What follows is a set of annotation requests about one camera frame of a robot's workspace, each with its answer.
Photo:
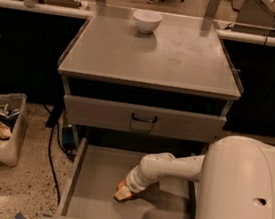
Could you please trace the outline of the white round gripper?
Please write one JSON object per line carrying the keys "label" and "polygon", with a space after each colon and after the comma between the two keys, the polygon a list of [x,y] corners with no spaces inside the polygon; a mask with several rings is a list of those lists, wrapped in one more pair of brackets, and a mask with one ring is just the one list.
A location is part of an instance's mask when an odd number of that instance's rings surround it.
{"label": "white round gripper", "polygon": [[135,167],[129,171],[125,180],[126,185],[121,185],[114,194],[117,201],[129,200],[133,198],[134,193],[144,191],[149,185],[155,182],[154,178],[144,175],[140,167]]}

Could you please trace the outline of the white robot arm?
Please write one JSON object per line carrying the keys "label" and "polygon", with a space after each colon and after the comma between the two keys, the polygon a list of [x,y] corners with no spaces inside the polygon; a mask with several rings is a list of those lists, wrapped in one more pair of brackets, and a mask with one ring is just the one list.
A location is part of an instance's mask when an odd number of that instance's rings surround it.
{"label": "white robot arm", "polygon": [[204,155],[148,154],[120,181],[115,197],[128,200],[169,177],[198,182],[195,219],[275,219],[273,145],[234,135]]}

